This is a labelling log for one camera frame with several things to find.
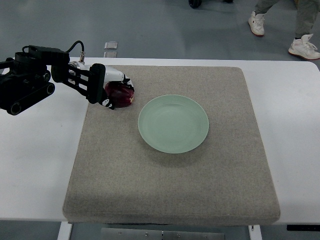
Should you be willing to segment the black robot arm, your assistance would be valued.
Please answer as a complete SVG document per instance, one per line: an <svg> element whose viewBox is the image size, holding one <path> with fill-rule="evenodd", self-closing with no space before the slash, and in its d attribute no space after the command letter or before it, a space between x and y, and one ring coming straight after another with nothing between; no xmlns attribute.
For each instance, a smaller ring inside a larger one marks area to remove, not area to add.
<svg viewBox="0 0 320 240"><path fill-rule="evenodd" d="M27 45L15 57L0 63L8 73L0 76L0 107L16 116L52 95L55 83L63 83L85 96L89 103L102 103L106 67L95 63L88 70L70 62L69 53L83 42L77 40L67 50Z"/></svg>

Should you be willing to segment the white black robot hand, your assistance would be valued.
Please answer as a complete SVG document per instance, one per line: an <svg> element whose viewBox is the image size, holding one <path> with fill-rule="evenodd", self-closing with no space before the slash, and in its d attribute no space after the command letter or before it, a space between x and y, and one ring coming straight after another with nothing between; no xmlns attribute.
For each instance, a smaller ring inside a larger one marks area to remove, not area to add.
<svg viewBox="0 0 320 240"><path fill-rule="evenodd" d="M106 107L106 108L109 108L111 110L114 110L117 107L113 106L113 103L111 102L111 100L108 98L108 96L106 94L105 86L108 82L123 83L126 86L133 89L135 92L134 85L129 77L127 77L123 72L121 72L115 68L112 68L110 66L106 66L106 72L105 72L105 77L104 77L104 82L103 82L103 91L102 91L102 96L99 101L99 104Z"/></svg>

